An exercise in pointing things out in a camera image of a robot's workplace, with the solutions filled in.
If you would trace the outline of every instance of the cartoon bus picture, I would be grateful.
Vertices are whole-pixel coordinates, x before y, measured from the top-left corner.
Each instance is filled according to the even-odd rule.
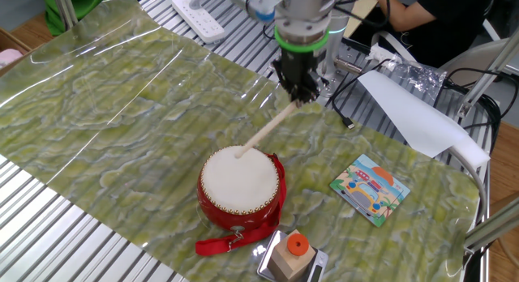
[[[339,178],[335,181],[336,185],[338,185],[337,187],[341,190],[341,193],[350,197],[350,200],[354,202],[366,216],[380,217],[380,214],[383,213],[382,211],[387,207],[386,203],[388,201],[385,200],[394,200],[396,198],[396,196],[385,190],[382,185],[374,179],[371,179],[367,173],[359,168],[355,168],[354,170],[348,168],[345,173],[342,180]],[[347,182],[346,187],[340,185],[340,183],[344,181]]]
[[[380,227],[410,192],[404,184],[361,155],[330,186],[344,200]]]
[[[374,182],[349,182],[341,193],[351,197],[351,200],[359,205],[367,216],[379,216],[382,203],[379,200],[380,186]]]

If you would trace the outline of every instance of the plastic sheet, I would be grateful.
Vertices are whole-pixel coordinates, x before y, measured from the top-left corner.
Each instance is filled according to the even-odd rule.
[[[288,96],[155,24],[136,0],[104,0],[0,78],[0,153],[192,282],[257,281],[267,240],[203,258],[228,233],[198,210],[196,181]],[[458,281],[478,191],[465,174],[318,104],[260,145],[286,170],[279,229],[329,255],[326,281]],[[410,189],[380,229],[328,184],[361,154]]]
[[[409,62],[397,55],[394,55],[391,62],[388,62],[388,68],[392,70],[393,77],[403,79],[405,83],[411,84],[433,101],[440,93],[445,77],[447,77],[446,71]]]

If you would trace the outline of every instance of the orange cap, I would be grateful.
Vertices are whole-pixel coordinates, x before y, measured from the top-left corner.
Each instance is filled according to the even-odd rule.
[[[305,236],[301,233],[294,233],[289,237],[289,240],[286,242],[286,247],[289,249],[289,252],[296,256],[302,256],[308,251],[308,247],[310,244]]]

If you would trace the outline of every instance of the white power strip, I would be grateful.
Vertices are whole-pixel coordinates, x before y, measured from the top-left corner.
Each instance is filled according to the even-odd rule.
[[[224,28],[204,8],[191,9],[189,2],[191,0],[172,0],[173,8],[191,26],[196,35],[207,44],[223,39]]]

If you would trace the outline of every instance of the drumhead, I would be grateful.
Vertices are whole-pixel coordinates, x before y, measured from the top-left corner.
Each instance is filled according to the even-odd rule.
[[[226,147],[209,158],[203,168],[202,186],[217,207],[241,215],[268,205],[279,179],[274,163],[265,154],[252,148],[237,159],[234,154],[239,148]]]

